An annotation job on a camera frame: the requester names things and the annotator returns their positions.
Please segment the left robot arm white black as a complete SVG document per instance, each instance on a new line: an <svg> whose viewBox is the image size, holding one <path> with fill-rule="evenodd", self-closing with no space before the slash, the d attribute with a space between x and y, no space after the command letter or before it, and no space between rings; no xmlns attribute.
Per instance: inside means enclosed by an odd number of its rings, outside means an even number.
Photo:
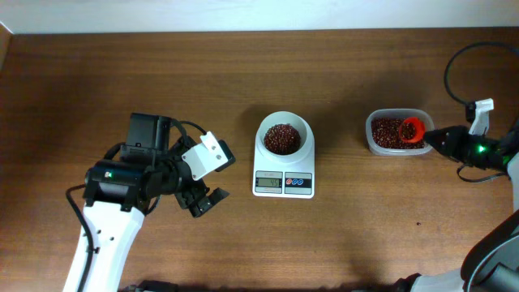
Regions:
<svg viewBox="0 0 519 292"><path fill-rule="evenodd" d="M204 176L235 162L224 140L203 131L196 143L186 121L133 113L125 141L115 144L86 175L84 206L66 198L81 232L66 291L115 291L144 218L164 195L173 195L194 218L228 196L204 183Z"/></svg>

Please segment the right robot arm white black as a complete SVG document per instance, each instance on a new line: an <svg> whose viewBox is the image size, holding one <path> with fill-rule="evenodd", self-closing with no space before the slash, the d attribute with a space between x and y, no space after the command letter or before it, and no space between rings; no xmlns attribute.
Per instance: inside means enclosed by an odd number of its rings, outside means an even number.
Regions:
<svg viewBox="0 0 519 292"><path fill-rule="evenodd" d="M428 131L425 141L442 156L465 167L491 169L513 185L513 214L480 240L458 270L435 276L419 273L401 278L390 288L403 292L464 292L518 290L518 125L501 140L454 126Z"/></svg>

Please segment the orange measuring scoop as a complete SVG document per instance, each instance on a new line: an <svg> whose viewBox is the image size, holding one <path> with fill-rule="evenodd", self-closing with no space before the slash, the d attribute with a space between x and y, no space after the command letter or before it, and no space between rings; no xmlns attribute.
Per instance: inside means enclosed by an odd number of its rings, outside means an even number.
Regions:
<svg viewBox="0 0 519 292"><path fill-rule="evenodd" d="M404 119L398 128L398 136L400 140L408 144L416 144L420 142L425 132L425 123L417 117Z"/></svg>

